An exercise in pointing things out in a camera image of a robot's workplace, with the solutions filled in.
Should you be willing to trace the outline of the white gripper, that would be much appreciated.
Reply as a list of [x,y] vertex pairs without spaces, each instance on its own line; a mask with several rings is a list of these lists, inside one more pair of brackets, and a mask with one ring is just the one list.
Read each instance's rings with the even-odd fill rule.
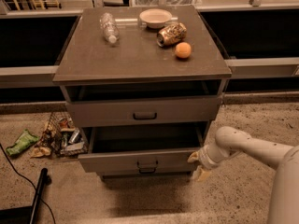
[[194,181],[203,182],[207,180],[210,175],[212,169],[215,169],[219,166],[216,162],[216,158],[218,157],[218,148],[206,145],[201,147],[199,151],[193,152],[189,158],[187,159],[187,163],[194,163],[199,161],[202,166],[198,166],[197,169],[193,172],[192,178]]

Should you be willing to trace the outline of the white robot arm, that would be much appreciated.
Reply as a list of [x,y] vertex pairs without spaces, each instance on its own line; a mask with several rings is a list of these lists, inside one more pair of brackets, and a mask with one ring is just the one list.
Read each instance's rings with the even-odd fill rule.
[[194,151],[187,162],[197,162],[201,166],[198,179],[205,180],[209,171],[240,152],[276,171],[267,224],[299,224],[299,146],[253,138],[223,126],[216,131],[215,141]]

